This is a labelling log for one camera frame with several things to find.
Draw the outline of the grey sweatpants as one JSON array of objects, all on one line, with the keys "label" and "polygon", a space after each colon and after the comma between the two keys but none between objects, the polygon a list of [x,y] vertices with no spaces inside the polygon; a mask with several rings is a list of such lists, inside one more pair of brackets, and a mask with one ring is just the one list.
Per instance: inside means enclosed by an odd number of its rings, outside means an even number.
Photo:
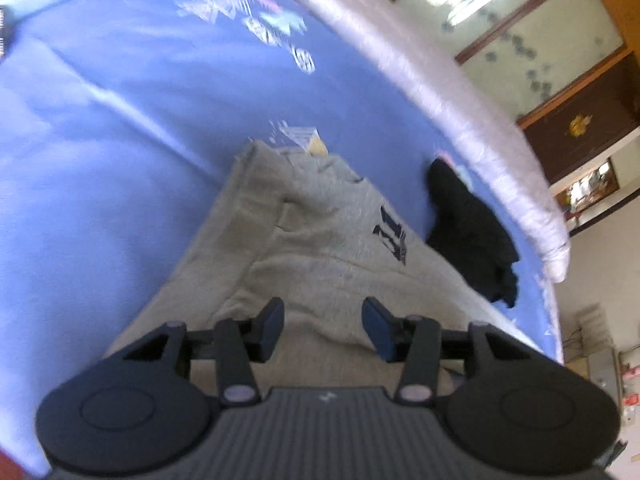
[{"label": "grey sweatpants", "polygon": [[254,142],[236,161],[209,217],[166,284],[115,340],[122,348],[182,321],[207,330],[285,305],[273,357],[254,374],[285,386],[394,388],[400,368],[375,353],[363,300],[450,330],[508,320],[408,229],[383,195],[336,156]]}]

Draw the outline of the black folded garment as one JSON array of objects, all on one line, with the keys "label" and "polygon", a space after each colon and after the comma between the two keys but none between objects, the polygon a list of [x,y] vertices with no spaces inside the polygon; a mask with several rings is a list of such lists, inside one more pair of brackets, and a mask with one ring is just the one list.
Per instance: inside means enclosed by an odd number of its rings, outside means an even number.
[{"label": "black folded garment", "polygon": [[425,171],[436,219],[426,244],[444,257],[472,289],[492,304],[515,307],[520,260],[512,238],[492,209],[438,158]]}]

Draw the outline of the blue patterned bed sheet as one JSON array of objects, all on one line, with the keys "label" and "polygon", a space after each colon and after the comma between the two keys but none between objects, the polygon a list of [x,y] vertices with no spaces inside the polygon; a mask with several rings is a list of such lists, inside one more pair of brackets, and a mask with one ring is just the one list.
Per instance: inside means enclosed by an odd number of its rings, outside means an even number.
[{"label": "blue patterned bed sheet", "polygon": [[552,358],[552,288],[495,193],[378,68],[296,0],[70,0],[1,65],[1,448],[37,477],[43,397],[160,289],[250,141],[318,134],[416,234],[450,159],[520,258],[506,317]]}]

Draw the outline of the dark brown wooden door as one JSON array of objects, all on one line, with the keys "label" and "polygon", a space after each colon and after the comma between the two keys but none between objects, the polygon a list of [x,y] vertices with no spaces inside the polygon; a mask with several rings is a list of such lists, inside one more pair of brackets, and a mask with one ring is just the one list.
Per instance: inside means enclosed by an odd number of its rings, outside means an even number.
[{"label": "dark brown wooden door", "polygon": [[639,125],[639,64],[631,54],[524,129],[549,183],[623,139]]}]

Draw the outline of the frosted glass wardrobe door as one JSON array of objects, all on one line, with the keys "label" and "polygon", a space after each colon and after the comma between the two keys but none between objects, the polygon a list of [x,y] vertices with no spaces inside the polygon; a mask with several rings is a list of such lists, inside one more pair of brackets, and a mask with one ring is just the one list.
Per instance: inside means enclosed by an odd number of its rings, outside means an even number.
[{"label": "frosted glass wardrobe door", "polygon": [[620,50],[602,0],[390,0],[520,119]]}]

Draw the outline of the pale pink quilt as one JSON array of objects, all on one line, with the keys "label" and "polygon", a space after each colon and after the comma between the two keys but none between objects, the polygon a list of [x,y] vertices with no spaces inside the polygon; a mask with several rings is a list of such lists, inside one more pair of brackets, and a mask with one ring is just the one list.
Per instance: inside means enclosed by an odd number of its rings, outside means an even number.
[{"label": "pale pink quilt", "polygon": [[548,278],[565,280],[570,237],[524,133],[454,59],[388,0],[298,0],[355,47],[445,133],[518,222]]}]

